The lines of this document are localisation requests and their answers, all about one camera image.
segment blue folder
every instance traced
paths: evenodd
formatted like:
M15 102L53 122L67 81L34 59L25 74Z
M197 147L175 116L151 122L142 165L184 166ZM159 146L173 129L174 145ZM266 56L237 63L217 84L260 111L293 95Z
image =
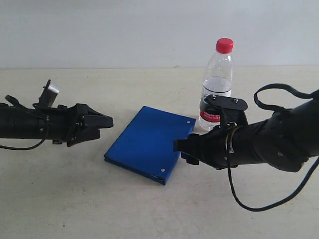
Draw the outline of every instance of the blue folder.
M105 161L165 185L180 156L176 139L193 131L193 118L142 107L110 149Z

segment red bottle cap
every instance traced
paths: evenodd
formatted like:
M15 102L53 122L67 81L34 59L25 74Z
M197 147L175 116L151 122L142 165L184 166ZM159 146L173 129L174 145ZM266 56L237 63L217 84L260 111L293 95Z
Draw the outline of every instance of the red bottle cap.
M220 38L216 44L216 51L227 54L233 50L234 41L229 38Z

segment white table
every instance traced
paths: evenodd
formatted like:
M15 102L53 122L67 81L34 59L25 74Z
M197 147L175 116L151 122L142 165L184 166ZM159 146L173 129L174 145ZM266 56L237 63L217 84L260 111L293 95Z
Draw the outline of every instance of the white table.
M180 159L163 186L104 161L104 153L144 105L196 118L202 73L197 68L0 70L1 102L11 94L31 107L52 79L60 87L54 106L85 103L115 123L102 130L101 139L71 148L47 141L28 152L1 150L0 238L318 238L319 172L291 202L251 213L234 201L225 170ZM233 96L249 104L252 123L271 115L253 103L257 89L283 82L310 93L318 88L318 76L319 67L237 68ZM261 99L287 107L304 102L278 90L261 93ZM27 146L34 140L0 143ZM268 165L240 166L233 170L238 196L255 207L282 199L312 162L295 174Z

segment robotic arm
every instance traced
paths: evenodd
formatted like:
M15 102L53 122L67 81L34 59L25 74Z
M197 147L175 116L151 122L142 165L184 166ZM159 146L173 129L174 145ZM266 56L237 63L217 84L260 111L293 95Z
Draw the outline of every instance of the robotic arm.
M311 100L294 109L266 105L259 101L257 94L267 89L283 89L298 98ZM285 84L270 84L258 90L254 100L260 108L274 111L270 119L248 124L244 113L246 102L230 97L206 96L201 109L220 115L221 124L207 134L190 134L188 139L176 140L174 151L180 151L181 157L189 164L198 165L201 161L219 170L227 168L235 200L245 209L258 212L279 206L297 195L318 166L319 159L292 195L263 208L250 208L238 200L230 168L268 163L279 170L298 172L310 157L319 156L319 90L304 94Z
M101 128L113 127L113 119L91 109L85 104L76 104L71 108L52 104L59 88L48 80L39 98L33 104L34 109L21 105L17 99L7 95L5 99L12 104L0 103L0 138L41 139L40 143L28 148L14 148L0 145L0 148L12 150L30 150L40 146L46 139L53 144L75 144L99 139Z

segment plastic water bottle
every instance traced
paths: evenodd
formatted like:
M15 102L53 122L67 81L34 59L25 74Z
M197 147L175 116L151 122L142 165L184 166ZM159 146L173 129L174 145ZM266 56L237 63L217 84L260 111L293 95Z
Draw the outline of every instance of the plastic water bottle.
M233 47L234 42L229 38L220 38L217 41L216 52L209 60L205 70L201 104L204 104L203 97L207 95L228 97L231 95L233 61L230 54ZM200 110L198 123L203 129L210 131L214 126L220 124L220 116Z

